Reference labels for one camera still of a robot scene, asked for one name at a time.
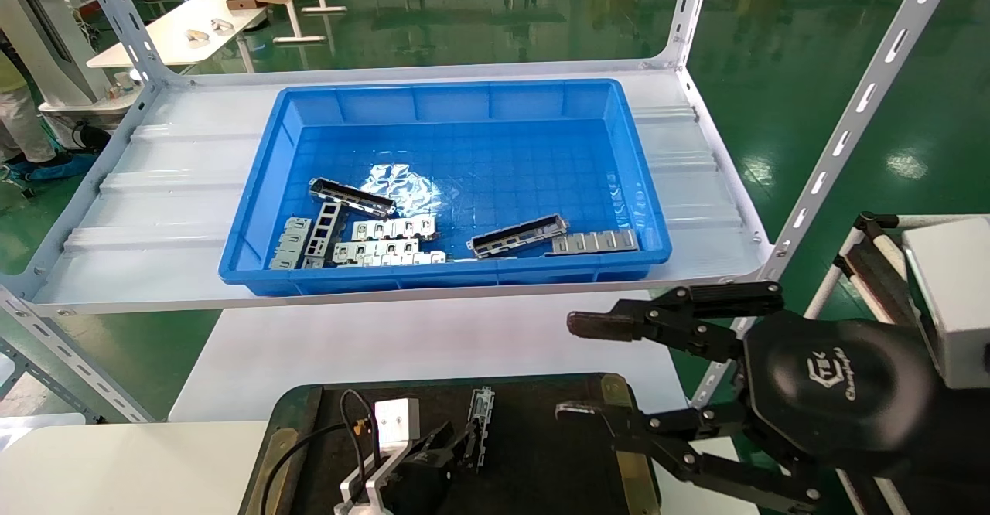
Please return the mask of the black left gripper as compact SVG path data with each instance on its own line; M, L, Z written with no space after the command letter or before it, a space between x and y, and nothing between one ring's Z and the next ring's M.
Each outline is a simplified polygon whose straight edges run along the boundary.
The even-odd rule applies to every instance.
M381 490L383 506L390 514L436 514L448 497L452 474L473 469L475 423L468 422L457 435L445 421L415 442L387 476Z

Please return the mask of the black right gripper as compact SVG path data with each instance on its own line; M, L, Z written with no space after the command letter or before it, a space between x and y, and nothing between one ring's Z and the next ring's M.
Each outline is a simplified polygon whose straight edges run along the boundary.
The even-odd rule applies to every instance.
M821 493L799 463L789 476L712 454L693 442L746 437L781 462L846 472L988 483L988 391L948 387L915 329L781 312L776 282L680 286L621 299L607 312L570 312L570 334L651 341L725 363L742 356L752 421L737 404L648 414L566 401L556 419L603 420L615 452L644 455L679 481L781 513L812 513ZM740 339L715 320L763 317Z

